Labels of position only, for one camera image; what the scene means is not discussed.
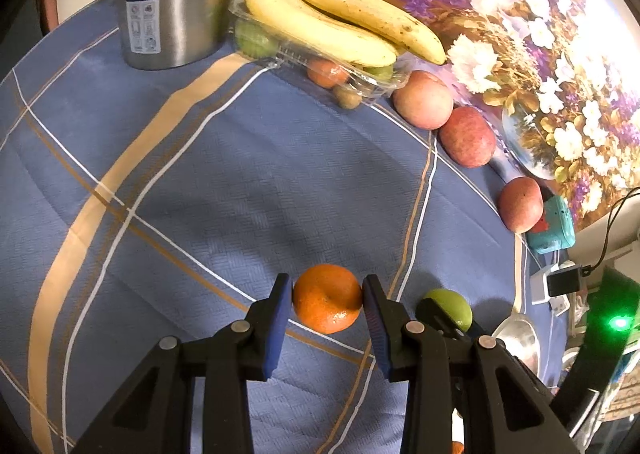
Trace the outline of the black power adapter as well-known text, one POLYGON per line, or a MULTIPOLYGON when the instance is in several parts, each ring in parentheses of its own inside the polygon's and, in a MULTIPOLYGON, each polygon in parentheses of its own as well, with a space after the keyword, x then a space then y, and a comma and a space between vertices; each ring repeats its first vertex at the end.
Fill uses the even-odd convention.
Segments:
POLYGON ((568 266, 547 275, 547 290, 550 298, 579 292, 582 289, 582 268, 568 266))

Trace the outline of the upper yellow banana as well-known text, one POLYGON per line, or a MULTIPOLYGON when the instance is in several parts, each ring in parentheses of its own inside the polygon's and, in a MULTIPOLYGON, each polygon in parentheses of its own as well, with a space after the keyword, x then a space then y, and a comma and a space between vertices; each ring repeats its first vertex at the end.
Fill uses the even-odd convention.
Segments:
POLYGON ((305 0, 324 13, 374 32, 425 61, 442 65, 440 39, 411 14, 384 0, 305 0))

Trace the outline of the red apple middle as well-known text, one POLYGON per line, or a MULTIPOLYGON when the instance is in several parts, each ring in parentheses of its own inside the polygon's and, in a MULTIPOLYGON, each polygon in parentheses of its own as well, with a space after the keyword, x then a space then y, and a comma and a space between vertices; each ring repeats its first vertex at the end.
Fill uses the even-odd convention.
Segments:
POLYGON ((448 156, 465 168, 487 165, 496 150, 495 133, 473 107, 456 107, 438 134, 448 156))

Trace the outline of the yellow banana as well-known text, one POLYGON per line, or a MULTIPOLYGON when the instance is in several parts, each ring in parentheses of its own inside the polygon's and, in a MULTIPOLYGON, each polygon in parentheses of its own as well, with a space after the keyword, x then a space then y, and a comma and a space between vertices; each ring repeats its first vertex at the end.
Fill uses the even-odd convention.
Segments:
POLYGON ((281 35, 362 68, 392 66, 394 46, 366 30, 337 21, 303 0, 245 0, 250 14, 281 35))
POLYGON ((440 39, 411 14, 384 0, 305 0, 324 13, 374 32, 425 61, 442 65, 440 39))

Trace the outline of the red apple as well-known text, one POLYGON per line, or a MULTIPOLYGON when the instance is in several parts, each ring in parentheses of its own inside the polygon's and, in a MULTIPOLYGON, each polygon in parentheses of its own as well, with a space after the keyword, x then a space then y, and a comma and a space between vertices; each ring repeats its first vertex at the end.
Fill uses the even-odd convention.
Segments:
POLYGON ((544 213, 544 201, 538 183, 529 177, 508 182, 498 197, 498 214, 514 234, 529 231, 544 213))
POLYGON ((465 168, 487 165, 496 150, 495 133, 473 107, 456 107, 438 134, 448 156, 465 168))

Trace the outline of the floral painting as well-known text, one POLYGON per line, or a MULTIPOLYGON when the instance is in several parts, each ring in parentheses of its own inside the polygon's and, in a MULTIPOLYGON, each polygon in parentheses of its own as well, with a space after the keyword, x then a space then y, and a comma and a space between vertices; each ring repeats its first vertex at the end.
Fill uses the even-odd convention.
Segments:
POLYGON ((638 185, 639 31, 615 0, 387 1, 436 32, 459 101, 499 117, 578 229, 638 185))

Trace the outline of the orange tangerine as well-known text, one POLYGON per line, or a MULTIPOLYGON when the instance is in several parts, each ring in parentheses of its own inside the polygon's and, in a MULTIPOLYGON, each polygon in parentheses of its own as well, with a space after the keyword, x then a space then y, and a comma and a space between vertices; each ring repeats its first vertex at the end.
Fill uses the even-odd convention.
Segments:
POLYGON ((315 332, 333 335, 357 321, 362 307, 362 288, 346 268, 317 264, 294 283, 293 306, 303 325, 315 332))
POLYGON ((459 441, 454 441, 451 443, 451 453, 452 454, 462 454, 464 452, 464 445, 459 441))

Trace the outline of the blue plaid tablecloth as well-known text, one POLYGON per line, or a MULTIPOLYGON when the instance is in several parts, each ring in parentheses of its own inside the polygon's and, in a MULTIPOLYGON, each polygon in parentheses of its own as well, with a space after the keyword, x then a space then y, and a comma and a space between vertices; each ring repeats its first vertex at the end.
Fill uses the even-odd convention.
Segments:
POLYGON ((232 47, 135 70, 101 0, 2 76, 2 396, 30 446, 68 452, 160 338, 213 335, 321 263, 407 308, 460 292, 485 330, 525 313, 554 385, 566 322, 529 301, 541 260, 502 186, 387 103, 342 110, 232 47))

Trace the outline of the teal tin box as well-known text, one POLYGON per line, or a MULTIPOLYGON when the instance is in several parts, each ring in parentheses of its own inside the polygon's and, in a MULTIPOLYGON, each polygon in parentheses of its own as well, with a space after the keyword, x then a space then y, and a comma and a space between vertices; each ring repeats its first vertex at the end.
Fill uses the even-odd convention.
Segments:
POLYGON ((575 245, 573 216, 562 196, 555 195, 544 202, 544 213, 526 238, 528 247, 541 255, 575 245))

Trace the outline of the white power strip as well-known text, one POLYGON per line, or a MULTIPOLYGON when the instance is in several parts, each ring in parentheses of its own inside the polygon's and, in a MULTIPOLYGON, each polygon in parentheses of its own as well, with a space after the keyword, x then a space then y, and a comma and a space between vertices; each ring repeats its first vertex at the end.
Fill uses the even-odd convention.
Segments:
POLYGON ((545 266, 529 279, 530 299, 532 304, 545 304, 551 299, 547 290, 547 275, 555 270, 567 268, 568 266, 560 266, 559 263, 552 263, 545 266))

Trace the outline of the lower yellow banana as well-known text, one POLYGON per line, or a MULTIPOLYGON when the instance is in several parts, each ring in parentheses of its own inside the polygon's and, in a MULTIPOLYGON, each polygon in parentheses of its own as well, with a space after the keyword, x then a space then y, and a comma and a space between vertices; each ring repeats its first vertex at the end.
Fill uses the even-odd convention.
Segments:
POLYGON ((250 14, 281 35, 362 68, 392 66, 394 46, 366 30, 337 21, 303 0, 245 0, 250 14))

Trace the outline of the clear plastic fruit tray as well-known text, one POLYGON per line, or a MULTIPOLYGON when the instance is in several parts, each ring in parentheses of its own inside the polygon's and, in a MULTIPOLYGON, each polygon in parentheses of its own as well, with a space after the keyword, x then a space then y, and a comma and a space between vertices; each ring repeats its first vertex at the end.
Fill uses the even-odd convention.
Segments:
POLYGON ((229 14, 229 37, 237 51, 294 86, 318 90, 322 99, 334 99, 345 110, 388 98, 408 82, 410 70, 406 64, 361 68, 341 62, 258 22, 244 0, 232 0, 229 14))

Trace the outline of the red apple right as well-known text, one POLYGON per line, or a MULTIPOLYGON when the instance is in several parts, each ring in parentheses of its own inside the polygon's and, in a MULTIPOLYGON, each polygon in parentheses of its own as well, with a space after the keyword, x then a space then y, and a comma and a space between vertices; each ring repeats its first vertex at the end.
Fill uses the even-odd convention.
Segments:
POLYGON ((498 197, 498 214, 514 234, 529 231, 544 213, 544 201, 538 183, 529 177, 508 182, 498 197))

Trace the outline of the pale pink apple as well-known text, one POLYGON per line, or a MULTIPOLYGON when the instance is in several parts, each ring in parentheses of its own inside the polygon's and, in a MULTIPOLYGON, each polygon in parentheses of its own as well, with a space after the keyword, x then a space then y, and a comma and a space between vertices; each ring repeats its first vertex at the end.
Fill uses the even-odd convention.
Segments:
POLYGON ((412 72, 407 83, 392 94, 392 100, 406 122, 426 130, 445 125, 454 109, 447 85, 424 70, 412 72))

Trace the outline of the round green fruit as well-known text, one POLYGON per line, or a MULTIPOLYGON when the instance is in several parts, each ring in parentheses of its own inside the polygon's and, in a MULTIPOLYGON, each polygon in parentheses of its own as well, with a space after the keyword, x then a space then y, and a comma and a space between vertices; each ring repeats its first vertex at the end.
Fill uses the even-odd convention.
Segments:
POLYGON ((473 311, 466 299, 454 290, 435 288, 424 295, 431 299, 449 316, 462 332, 467 332, 473 324, 473 311))

